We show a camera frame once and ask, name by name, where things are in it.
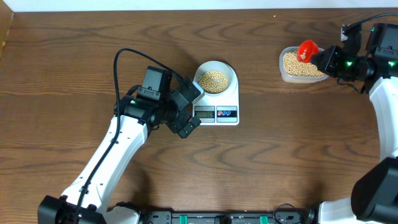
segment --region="wooden table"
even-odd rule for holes
[[[285,83],[278,58],[309,38],[323,48],[340,44],[343,23],[382,12],[387,10],[17,13],[0,61],[0,223],[36,223],[44,196],[58,197],[89,161],[112,117],[113,58],[121,47],[191,78],[203,62],[230,63],[239,77],[241,122],[199,127],[188,139],[165,127],[154,131],[128,165],[111,205],[251,212],[349,197],[378,162],[368,95],[333,78]],[[378,21],[398,23],[392,17]],[[364,43],[372,24],[364,26]],[[148,65],[122,54],[122,93],[142,83]]]

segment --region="bowl of beans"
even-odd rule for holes
[[[279,56],[279,70],[282,79],[289,83],[315,83],[328,78],[328,75],[318,71],[311,63],[303,63],[297,60],[297,49],[288,47]]]
[[[197,82],[208,96],[219,96],[231,93],[236,87],[236,76],[232,68],[217,61],[206,62],[198,68],[194,81]]]

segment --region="red cup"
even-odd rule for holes
[[[312,55],[315,55],[318,52],[318,45],[312,40],[306,40],[300,44],[300,47],[297,50],[297,60],[299,62],[309,63],[311,62]]]

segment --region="white background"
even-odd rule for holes
[[[398,7],[398,0],[4,0],[14,12]]]

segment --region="bowl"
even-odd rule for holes
[[[322,80],[327,79],[329,76],[328,75],[322,75],[320,77],[305,77],[305,76],[300,76],[300,75],[291,75],[285,71],[284,68],[284,55],[289,52],[296,52],[299,47],[287,47],[285,50],[280,53],[279,56],[279,70],[280,74],[282,75],[282,79],[285,82],[289,83],[315,83],[315,82],[320,82]]]
[[[199,78],[204,75],[207,71],[213,71],[213,70],[218,70],[222,72],[228,81],[227,88],[222,91],[221,93],[208,93],[205,91],[205,95],[207,96],[220,96],[224,94],[230,94],[233,92],[233,90],[236,87],[237,81],[236,81],[236,75],[233,73],[232,68],[223,63],[223,62],[217,62],[217,61],[209,61],[206,63],[203,63],[202,65],[199,66],[197,72],[195,73],[195,78],[194,81],[198,83]]]

